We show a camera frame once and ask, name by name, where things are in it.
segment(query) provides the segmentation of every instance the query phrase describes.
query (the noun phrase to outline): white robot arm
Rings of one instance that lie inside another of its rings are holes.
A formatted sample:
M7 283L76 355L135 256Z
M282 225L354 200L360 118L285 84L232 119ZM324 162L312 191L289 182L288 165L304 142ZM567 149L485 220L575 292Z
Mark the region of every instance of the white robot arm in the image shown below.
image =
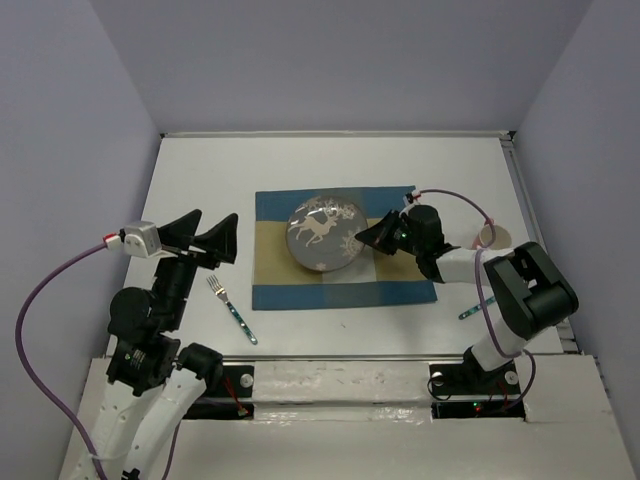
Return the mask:
M502 316L491 322L488 334L471 346L463 362L447 367L447 377L438 379L445 395L451 390L464 394L486 394L505 366L519 356L531 340L578 309L578 298L542 247L528 242L507 250L467 250L445 242L435 208L420 205L422 193L445 193L461 198L486 220L488 216L472 201L445 190L414 191L407 207L390 211L378 224L356 235L356 239L381 253L403 250L416 257L422 274L434 282L490 286Z
M110 306L107 330L118 342L91 433L108 480L146 479L187 409L222 377L222 355L195 343L178 355L180 341L163 334L179 328L197 268L235 261L238 216L195 236L201 215L194 210L160 228L136 222L104 238L109 250L161 258L151 290L125 288ZM92 460L85 446L70 478L100 478Z

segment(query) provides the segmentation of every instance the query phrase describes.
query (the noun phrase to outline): white wall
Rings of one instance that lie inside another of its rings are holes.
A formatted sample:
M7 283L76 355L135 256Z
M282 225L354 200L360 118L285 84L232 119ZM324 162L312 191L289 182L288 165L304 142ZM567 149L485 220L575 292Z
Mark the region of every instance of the white wall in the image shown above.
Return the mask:
M163 132L516 129L591 0L91 0Z
M158 143L86 0L0 2L2 478L57 478L71 429L18 363L20 305L53 268L138 218ZM34 367L74 408L124 266L106 252L83 262L27 318Z
M550 253L580 297L640 473L640 3L596 0L516 136Z

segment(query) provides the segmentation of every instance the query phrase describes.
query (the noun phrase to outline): blue placemat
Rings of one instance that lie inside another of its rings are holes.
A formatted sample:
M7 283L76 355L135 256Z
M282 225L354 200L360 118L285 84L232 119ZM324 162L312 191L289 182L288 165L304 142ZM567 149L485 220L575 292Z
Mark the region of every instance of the blue placemat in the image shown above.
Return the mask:
M360 207L370 225L389 210L404 207L402 197L414 190L398 187L326 188L256 193L254 310L308 310L429 303L437 300L411 255L387 256L370 248L351 265L335 272L302 267L286 247L291 213L320 195L344 197Z

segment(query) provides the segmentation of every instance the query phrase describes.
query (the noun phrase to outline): white table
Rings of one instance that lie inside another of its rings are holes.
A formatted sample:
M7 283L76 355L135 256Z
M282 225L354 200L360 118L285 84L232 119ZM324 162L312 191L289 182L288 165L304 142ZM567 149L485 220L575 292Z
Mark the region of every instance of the white table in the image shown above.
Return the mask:
M108 362L94 360L89 372L79 411L89 428ZM526 382L528 360L516 363ZM635 478L593 359L545 355L538 367L523 422L433 420L418 361L256 362L254 419L183 421L169 478ZM300 381L313 372L317 381ZM274 395L305 405L274 405ZM381 399L388 403L373 403ZM74 431L61 480L80 449ZM168 450L169 442L148 478L161 478Z
M203 211L199 232L231 212L240 216L238 258L216 274L259 340L253 346L226 307L196 276L179 332L183 345L205 344L226 357L412 356L461 354L486 331L481 315L459 321L477 303L474 286L436 285L430 305L305 311L252 311L255 192L322 187L417 185L455 190L480 204L512 234L529 240L495 138L404 136L219 136L165 138L143 219L162 225ZM460 200L432 195L449 242L470 247L482 218ZM133 259L126 285L149 287L156 262ZM491 311L498 314L497 307ZM531 350L559 353L555 329Z

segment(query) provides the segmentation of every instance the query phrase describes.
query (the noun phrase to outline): cable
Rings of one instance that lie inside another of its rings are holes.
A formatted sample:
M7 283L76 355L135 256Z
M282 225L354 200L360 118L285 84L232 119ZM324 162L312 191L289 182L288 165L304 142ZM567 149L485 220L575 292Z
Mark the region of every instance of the cable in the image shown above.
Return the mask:
M500 346L500 343L498 342L498 337L496 336L495 329L493 328L493 322L491 322L491 317L489 316L489 308L487 306L487 300L484 298L484 292L482 291L482 282L481 282L481 279L480 279L481 259L482 259L482 253L487 248L489 248L491 245L493 245L493 242L495 242L495 240L496 240L496 229L495 229L495 226L493 224L493 221L491 220L489 215L487 215L486 212L477 203L475 203L473 200L471 200L470 198L465 197L464 195L462 195L460 193L452 192L451 190L443 190L443 189L440 189L440 188L428 188L428 189L425 189L425 190L420 190L420 195L425 194L425 193L442 193L444 195L450 195L452 197L459 198L460 200L463 200L463 201L467 202L469 205L471 205L473 208L475 208L480 213L480 215L482 215L484 217L485 221L489 225L489 228L491 229L491 240L489 240L489 243L487 243L486 245L485 244L480 244L481 248L479 248L478 251L476 252L475 262L474 262L475 277L476 277L476 289L478 291L478 299L480 300L480 306L482 308L482 314L484 315L484 320L485 320L485 323L487 324L487 330L489 330L489 336L491 337L491 341L493 342L493 346L496 348L496 351L498 352L498 354L500 354L501 357L509 359L509 360L512 360L514 358L519 357L521 355L521 353L507 354L507 353L504 352L504 350L502 350L502 347ZM537 366L536 366L535 358L533 358L533 355L527 349L522 349L522 353L527 355L529 357L529 360L531 360L531 376L529 377L529 383L527 383L527 386L524 388L524 390L522 391L520 396L516 400L511 402L510 404L508 404L505 407L503 407L503 410L508 410L508 409L510 409L512 407L515 407L520 402L522 402L522 400L524 399L525 395L527 395L529 393L529 390L531 390L531 387L533 386L533 382L534 382L534 380L536 378Z
M169 448L169 457L167 458L167 466L164 467L164 473L162 474L162 480L169 478L169 471L171 470L171 463L173 463L173 454L176 451L176 443L178 442L178 431L180 431L180 424L176 425L176 429L173 431L173 438L171 439L171 447Z
M106 245L104 243L102 243L100 245L96 245L95 247L90 248L86 252L83 252L80 255L78 255L77 257L74 257L71 260L67 261L66 263L60 265L53 272L51 272L49 275L47 275L36 286L36 288L33 289L33 291L29 294L27 299L24 301L24 304L22 305L22 308L20 309L20 313L18 314L18 319L16 320L16 332L15 332L16 350L18 351L18 357L20 358L20 363L22 363L22 366L24 367L25 371L27 372L27 375L29 375L29 378L31 378L33 383L35 383L36 387L38 387L40 389L40 391L49 400L51 400L53 402L53 404L56 407L58 407L62 411L62 413L64 413L66 415L66 417L69 420L71 420L71 423L73 423L73 426L76 427L76 429L78 430L78 433L82 437L82 441L87 446L87 450L89 451L89 453L92 456L91 461L93 462L93 465L94 465L94 467L96 469L96 472L98 473L98 477L100 478L100 480L108 480L108 479L107 479L107 475L104 472L104 469L102 468L102 464L100 463L100 461L97 458L98 453L96 451L96 447L93 445L93 442L91 441L91 437L89 436L89 433L87 433L87 430L84 428L84 425L82 425L82 423L80 422L78 417L75 415L75 413L73 413L73 411L69 407L67 407L64 404L64 402L62 400L60 400L60 398L58 398L56 396L56 394L54 394L51 390L49 390L49 388L44 384L44 382L40 379L40 377L38 377L38 374L35 372L35 370L31 366L31 363L29 362L29 359L27 358L27 354L26 354L25 349L24 349L24 342L23 342L23 339L22 339L22 327L24 325L24 319L25 319L25 317L27 315L27 310L29 310L29 307L33 303L33 300L42 291L42 289L45 286L47 286L47 284L51 280L56 278L59 274L64 272L67 268L69 268L72 265L78 263L83 258L86 258L89 255L92 255L92 254L94 254L96 252L99 252L100 250L103 250L105 248L106 248Z
M431 389L432 383L433 383L433 378L430 378L429 380L427 380L427 391L429 392L429 395L431 395L431 397L433 397L435 400L438 400L439 402L446 402L451 398L451 395L449 395L447 398L438 397L435 393L433 393L433 390Z
M249 411L246 408L244 408L244 406L240 403L240 400L238 400L236 391L234 390L233 385L231 384L231 379L228 376L225 377L224 380L222 381L222 384L227 389L227 392L229 392L229 395L231 395L231 398L233 398L233 400L236 402L236 405L238 406L238 415L240 415L241 417L248 415Z
M509 392L507 392L507 387L505 387L502 382L497 382L497 383L498 383L498 388L500 388L500 390L502 391L502 394L504 395L504 405L502 406L502 408L506 409L507 405L509 404Z

